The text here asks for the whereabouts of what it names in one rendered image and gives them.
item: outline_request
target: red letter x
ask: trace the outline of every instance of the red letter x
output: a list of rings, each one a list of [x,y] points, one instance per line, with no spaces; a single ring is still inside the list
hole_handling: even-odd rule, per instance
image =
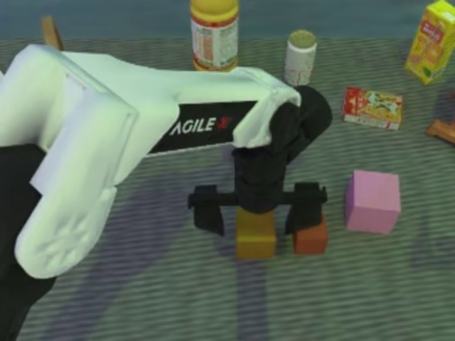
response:
[[[226,129],[228,127],[228,124],[231,120],[231,117],[221,117],[221,120],[218,122],[218,125],[216,126],[218,129]]]

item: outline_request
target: cube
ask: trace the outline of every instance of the cube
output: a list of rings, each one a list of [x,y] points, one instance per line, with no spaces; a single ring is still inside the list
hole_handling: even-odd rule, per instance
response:
[[[292,237],[295,254],[323,254],[326,251],[328,241],[324,216],[322,216],[319,225],[295,232]]]
[[[235,248],[238,259],[273,258],[277,246],[273,211],[256,215],[238,208],[235,230]]]
[[[355,170],[345,205],[347,229],[389,234],[401,213],[398,175]]]

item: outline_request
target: yellow bottle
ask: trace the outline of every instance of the yellow bottle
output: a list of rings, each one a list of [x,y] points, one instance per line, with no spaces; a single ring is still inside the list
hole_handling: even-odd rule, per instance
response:
[[[238,0],[191,0],[193,64],[200,71],[229,71],[238,62]]]

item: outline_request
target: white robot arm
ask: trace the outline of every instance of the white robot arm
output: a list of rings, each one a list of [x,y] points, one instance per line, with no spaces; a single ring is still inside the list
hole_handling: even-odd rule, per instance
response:
[[[0,162],[2,151],[42,160],[18,180],[34,204],[5,227],[16,231],[17,262],[34,278],[63,274],[97,243],[116,186],[143,158],[271,146],[286,104],[299,108],[301,94],[256,68],[156,70],[29,45],[0,82]]]

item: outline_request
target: white can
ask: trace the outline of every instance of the white can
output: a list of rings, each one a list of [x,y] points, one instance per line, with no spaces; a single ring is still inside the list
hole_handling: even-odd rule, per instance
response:
[[[296,87],[310,83],[316,56],[316,36],[305,30],[293,32],[287,41],[284,81]]]

